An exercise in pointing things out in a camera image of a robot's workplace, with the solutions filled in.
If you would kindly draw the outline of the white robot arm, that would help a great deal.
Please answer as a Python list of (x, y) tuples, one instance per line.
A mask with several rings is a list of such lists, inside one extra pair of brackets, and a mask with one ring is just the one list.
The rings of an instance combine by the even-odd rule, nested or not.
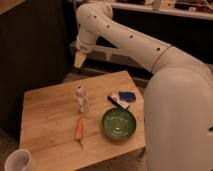
[(108, 3), (76, 11), (76, 47), (87, 54), (98, 37), (152, 73), (144, 92), (148, 171), (213, 171), (213, 73), (188, 53), (112, 20)]

